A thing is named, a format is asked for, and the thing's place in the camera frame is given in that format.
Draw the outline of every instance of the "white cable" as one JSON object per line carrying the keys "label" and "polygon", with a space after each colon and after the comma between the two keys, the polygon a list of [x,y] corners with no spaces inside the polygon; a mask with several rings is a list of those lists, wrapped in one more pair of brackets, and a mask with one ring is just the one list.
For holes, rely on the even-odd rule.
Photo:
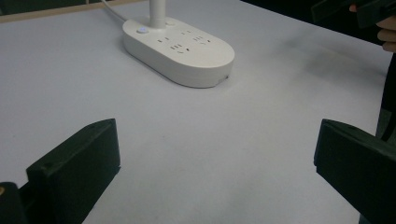
{"label": "white cable", "polygon": [[116,15],[120,20],[122,21],[128,21],[125,17],[123,17],[120,13],[115,11],[106,0],[102,0],[103,4],[107,7],[108,10],[110,10],[114,15]]}

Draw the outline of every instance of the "white power strip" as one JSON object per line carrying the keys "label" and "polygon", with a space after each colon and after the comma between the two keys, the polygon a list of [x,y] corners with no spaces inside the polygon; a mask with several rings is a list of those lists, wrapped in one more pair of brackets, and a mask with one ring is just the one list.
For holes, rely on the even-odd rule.
{"label": "white power strip", "polygon": [[122,29],[128,52],[187,87],[214,87],[230,75],[235,54],[229,44],[184,22],[165,20],[164,28],[153,27],[149,18],[126,21]]}

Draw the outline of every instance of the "white table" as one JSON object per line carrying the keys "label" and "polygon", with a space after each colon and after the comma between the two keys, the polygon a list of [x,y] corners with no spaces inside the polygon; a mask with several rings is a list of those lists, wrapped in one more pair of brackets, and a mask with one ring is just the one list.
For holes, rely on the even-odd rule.
{"label": "white table", "polygon": [[316,174],[318,130],[375,132],[391,55],[238,0],[168,0],[168,16],[231,44],[231,78],[165,79],[103,9],[0,24],[0,180],[22,186],[34,161],[115,118],[122,167],[84,223],[358,223]]}

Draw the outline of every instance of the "white pole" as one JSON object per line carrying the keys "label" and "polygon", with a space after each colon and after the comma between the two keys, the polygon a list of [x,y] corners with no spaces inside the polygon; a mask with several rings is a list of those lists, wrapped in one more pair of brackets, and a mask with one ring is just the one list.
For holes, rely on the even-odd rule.
{"label": "white pole", "polygon": [[165,0],[149,0],[150,27],[155,29],[165,28],[165,6]]}

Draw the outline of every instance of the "finger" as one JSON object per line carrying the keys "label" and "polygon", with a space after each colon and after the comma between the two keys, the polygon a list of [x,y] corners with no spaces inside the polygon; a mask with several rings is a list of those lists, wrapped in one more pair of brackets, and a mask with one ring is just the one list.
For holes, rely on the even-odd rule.
{"label": "finger", "polygon": [[376,25],[387,30],[396,30],[396,16],[391,16]]}
{"label": "finger", "polygon": [[396,53],[396,43],[387,42],[382,46],[382,49],[385,51]]}
{"label": "finger", "polygon": [[357,11],[356,5],[355,4],[350,5],[349,11],[356,12]]}
{"label": "finger", "polygon": [[382,29],[377,35],[379,40],[386,42],[396,42],[396,31]]}

